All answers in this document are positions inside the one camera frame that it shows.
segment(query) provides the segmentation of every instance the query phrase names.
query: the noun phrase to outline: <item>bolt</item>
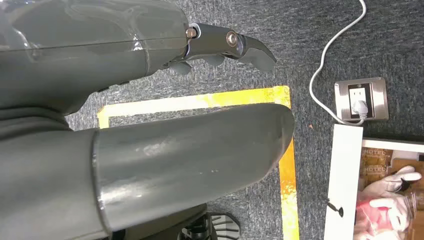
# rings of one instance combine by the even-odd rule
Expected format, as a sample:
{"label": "bolt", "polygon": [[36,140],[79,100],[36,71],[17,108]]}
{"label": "bolt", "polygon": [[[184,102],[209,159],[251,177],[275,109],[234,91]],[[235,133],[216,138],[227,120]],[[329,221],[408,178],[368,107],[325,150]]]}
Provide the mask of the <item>bolt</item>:
{"label": "bolt", "polygon": [[185,31],[185,35],[187,36],[187,38],[193,39],[193,38],[197,37],[198,32],[193,27],[190,27]]}
{"label": "bolt", "polygon": [[232,48],[237,46],[237,33],[234,31],[229,31],[226,34],[226,43]]}

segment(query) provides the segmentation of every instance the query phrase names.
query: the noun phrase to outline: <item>yellow tape square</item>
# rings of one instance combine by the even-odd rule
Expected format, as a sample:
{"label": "yellow tape square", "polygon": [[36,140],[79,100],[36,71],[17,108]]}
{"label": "yellow tape square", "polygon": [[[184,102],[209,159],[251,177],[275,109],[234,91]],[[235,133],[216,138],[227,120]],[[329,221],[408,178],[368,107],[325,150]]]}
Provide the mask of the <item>yellow tape square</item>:
{"label": "yellow tape square", "polygon": [[[193,109],[229,107],[246,104],[276,103],[291,108],[288,86],[227,91],[193,96],[171,97],[104,106],[97,114],[99,127],[109,127],[110,117],[124,117]],[[299,240],[298,201],[296,192],[293,139],[279,161],[282,230],[285,240]]]}

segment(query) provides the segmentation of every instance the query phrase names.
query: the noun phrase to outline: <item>white power cable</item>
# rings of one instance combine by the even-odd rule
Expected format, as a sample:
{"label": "white power cable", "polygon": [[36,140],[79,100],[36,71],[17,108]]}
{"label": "white power cable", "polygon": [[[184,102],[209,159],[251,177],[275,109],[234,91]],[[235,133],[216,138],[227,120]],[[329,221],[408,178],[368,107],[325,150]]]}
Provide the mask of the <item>white power cable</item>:
{"label": "white power cable", "polygon": [[325,45],[324,50],[322,51],[322,56],[321,56],[321,65],[319,66],[319,68],[316,70],[316,72],[313,74],[312,78],[310,79],[310,83],[309,83],[309,93],[310,96],[312,97],[312,99],[321,106],[321,108],[323,108],[325,111],[327,111],[335,120],[337,120],[337,122],[344,124],[344,125],[349,125],[349,126],[361,126],[365,119],[367,118],[366,115],[362,115],[360,117],[360,121],[357,123],[352,123],[352,122],[348,122],[348,121],[344,121],[342,119],[340,119],[339,117],[337,117],[337,115],[331,111],[331,109],[329,109],[326,105],[324,105],[320,100],[317,99],[317,97],[314,95],[313,91],[312,91],[312,85],[314,83],[315,78],[317,77],[317,75],[321,72],[321,70],[323,69],[324,66],[324,59],[326,58],[326,53],[327,50],[329,49],[330,45],[334,42],[334,40],[336,40],[342,33],[344,33],[346,30],[350,29],[353,25],[357,24],[364,16],[365,13],[367,13],[367,6],[365,5],[364,0],[359,0],[360,4],[362,5],[362,14],[355,20],[353,21],[351,24],[347,25],[345,28],[343,28],[342,30],[340,30],[336,35],[334,35],[332,37],[332,39],[327,43],[327,45]]}

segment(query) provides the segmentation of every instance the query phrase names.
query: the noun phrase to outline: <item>gray carpet floor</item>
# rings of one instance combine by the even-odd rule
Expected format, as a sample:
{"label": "gray carpet floor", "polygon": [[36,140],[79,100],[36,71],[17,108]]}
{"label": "gray carpet floor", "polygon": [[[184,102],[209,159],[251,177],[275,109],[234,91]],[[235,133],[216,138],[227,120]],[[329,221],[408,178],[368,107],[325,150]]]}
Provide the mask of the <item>gray carpet floor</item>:
{"label": "gray carpet floor", "polygon": [[[170,70],[92,94],[67,119],[75,130],[98,126],[104,105],[149,99],[288,85],[296,120],[295,159],[300,239],[324,238],[334,120],[310,98],[309,80],[319,66],[322,49],[341,28],[361,13],[358,0],[176,0],[191,22],[226,26],[260,39],[275,54],[272,72],[226,60],[218,67],[193,62],[180,76]],[[424,1],[368,0],[365,18],[330,48],[316,79],[316,96],[335,110],[334,82],[384,77],[390,120],[366,123],[367,137],[422,140],[424,136]],[[113,126],[175,115],[114,118]],[[243,240],[283,238],[279,174],[209,203],[232,212],[242,224]]]}

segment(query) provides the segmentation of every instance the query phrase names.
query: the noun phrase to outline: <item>electrical outlet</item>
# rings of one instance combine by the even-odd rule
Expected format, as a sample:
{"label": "electrical outlet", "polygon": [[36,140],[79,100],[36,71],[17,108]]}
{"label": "electrical outlet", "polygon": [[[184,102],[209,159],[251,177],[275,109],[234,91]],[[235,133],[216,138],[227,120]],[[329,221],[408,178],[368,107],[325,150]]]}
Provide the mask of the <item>electrical outlet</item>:
{"label": "electrical outlet", "polygon": [[359,118],[359,114],[354,111],[354,104],[357,101],[364,101],[368,107],[368,113],[366,118],[374,117],[374,107],[373,107],[373,91],[372,83],[363,83],[363,84],[351,84],[347,86],[349,90],[349,103],[350,103],[350,117],[352,119]]}
{"label": "electrical outlet", "polygon": [[365,88],[358,87],[358,88],[349,89],[349,100],[350,100],[350,114],[355,115],[357,114],[354,111],[355,102],[356,101],[364,101],[364,103],[367,102],[367,98],[365,96]]}
{"label": "electrical outlet", "polygon": [[337,116],[345,121],[360,120],[352,110],[357,101],[368,107],[366,120],[388,120],[386,80],[382,77],[338,81],[334,85]]}

